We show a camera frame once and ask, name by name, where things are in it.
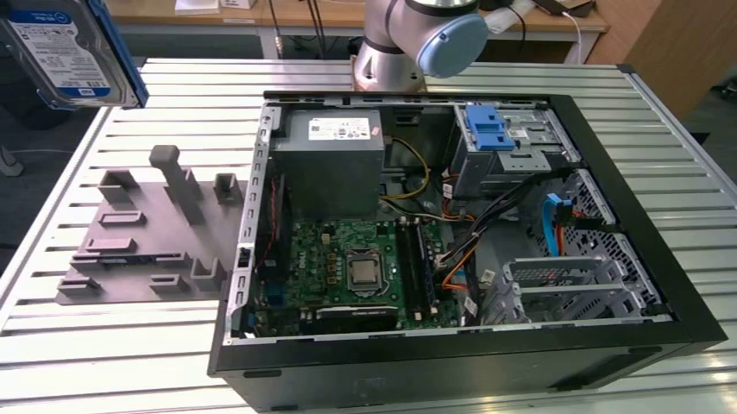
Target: power supply label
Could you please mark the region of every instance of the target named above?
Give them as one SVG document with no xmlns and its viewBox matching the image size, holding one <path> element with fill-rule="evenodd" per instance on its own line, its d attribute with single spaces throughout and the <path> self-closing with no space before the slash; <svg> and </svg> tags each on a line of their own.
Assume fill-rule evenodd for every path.
<svg viewBox="0 0 737 414">
<path fill-rule="evenodd" d="M 110 86 L 92 53 L 78 44 L 80 31 L 66 13 L 12 10 L 12 29 L 56 89 L 72 97 L 104 97 Z"/>
<path fill-rule="evenodd" d="M 369 140 L 368 118 L 312 118 L 309 141 Z"/>
</svg>

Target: cardboard box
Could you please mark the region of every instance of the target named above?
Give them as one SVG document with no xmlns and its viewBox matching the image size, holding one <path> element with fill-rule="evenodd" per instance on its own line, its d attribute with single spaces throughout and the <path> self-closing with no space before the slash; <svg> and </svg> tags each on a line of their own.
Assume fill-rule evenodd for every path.
<svg viewBox="0 0 737 414">
<path fill-rule="evenodd" d="M 217 0 L 176 0 L 173 5 L 173 14 L 185 15 L 212 15 L 220 12 Z"/>
<path fill-rule="evenodd" d="M 221 7 L 232 7 L 235 9 L 249 9 L 253 7 L 255 0 L 220 0 Z"/>
</svg>

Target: ram slot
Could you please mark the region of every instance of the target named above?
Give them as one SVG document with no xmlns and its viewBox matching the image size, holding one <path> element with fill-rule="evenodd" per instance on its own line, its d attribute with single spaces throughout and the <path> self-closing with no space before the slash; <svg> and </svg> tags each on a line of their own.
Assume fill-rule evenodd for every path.
<svg viewBox="0 0 737 414">
<path fill-rule="evenodd" d="M 431 263 L 431 246 L 424 242 L 423 235 L 423 226 L 415 225 L 414 232 L 416 233 L 416 244 L 419 246 L 420 252 L 420 266 L 422 266 L 422 280 L 423 280 L 423 291 L 426 296 L 424 301 L 424 310 L 430 312 L 431 315 L 438 313 L 436 299 L 435 299 L 435 287 L 432 281 L 432 263 Z"/>
<path fill-rule="evenodd" d="M 398 263 L 402 275 L 402 290 L 404 292 L 406 315 L 415 321 L 423 320 L 430 314 L 431 302 L 426 288 L 426 258 L 419 226 L 414 223 L 398 223 L 396 247 Z"/>
</svg>

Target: motherboard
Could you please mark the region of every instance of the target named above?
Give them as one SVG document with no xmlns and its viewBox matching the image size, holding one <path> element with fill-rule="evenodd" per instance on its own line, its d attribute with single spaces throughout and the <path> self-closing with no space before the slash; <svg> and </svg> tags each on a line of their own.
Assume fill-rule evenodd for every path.
<svg viewBox="0 0 737 414">
<path fill-rule="evenodd" d="M 261 290 L 265 307 L 260 317 L 275 329 L 269 336 L 308 333 L 312 318 L 333 318 L 335 326 L 349 327 L 345 320 L 355 319 L 352 315 L 360 310 L 372 312 L 373 321 L 380 317 L 391 321 L 391 329 L 458 325 L 452 296 L 435 298 L 431 263 L 442 252 L 435 222 L 335 221 L 292 225 L 288 278 L 267 281 Z M 406 241 L 406 234 L 412 231 L 414 239 Z M 420 266 L 406 259 L 419 255 L 406 251 L 418 240 L 426 259 L 418 262 Z M 420 271 L 418 267 L 424 263 L 428 267 Z"/>
</svg>

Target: sticker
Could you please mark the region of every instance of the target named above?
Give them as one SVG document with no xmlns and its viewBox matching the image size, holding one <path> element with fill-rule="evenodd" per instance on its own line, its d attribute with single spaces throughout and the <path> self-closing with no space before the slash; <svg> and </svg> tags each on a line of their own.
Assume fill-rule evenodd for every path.
<svg viewBox="0 0 737 414">
<path fill-rule="evenodd" d="M 479 281 L 480 281 L 482 283 L 484 283 L 486 285 L 490 285 L 490 284 L 491 284 L 491 281 L 494 280 L 494 276 L 495 276 L 495 275 L 496 275 L 496 274 L 495 274 L 491 270 L 486 269 L 486 270 L 483 271 L 482 280 L 479 280 Z"/>
<path fill-rule="evenodd" d="M 475 312 L 478 312 L 479 306 L 475 304 L 470 296 L 464 297 L 463 307 L 468 310 L 471 315 L 475 316 Z"/>
<path fill-rule="evenodd" d="M 98 262 L 104 265 L 124 265 L 128 263 L 125 259 L 100 259 Z"/>
<path fill-rule="evenodd" d="M 255 24 L 253 19 L 221 19 L 223 23 L 232 23 L 232 24 Z"/>
<path fill-rule="evenodd" d="M 312 118 L 309 141 L 369 140 L 368 118 Z"/>
<path fill-rule="evenodd" d="M 442 197 L 452 199 L 452 185 L 442 185 Z"/>
<path fill-rule="evenodd" d="M 104 97 L 110 86 L 92 53 L 77 44 L 77 25 L 61 11 L 12 10 L 12 29 L 53 86 L 73 97 Z"/>
<path fill-rule="evenodd" d="M 527 138 L 527 131 L 524 130 L 524 128 L 522 128 L 522 129 L 508 129 L 506 131 L 506 135 L 508 136 L 508 138 L 519 140 L 522 138 Z"/>
</svg>

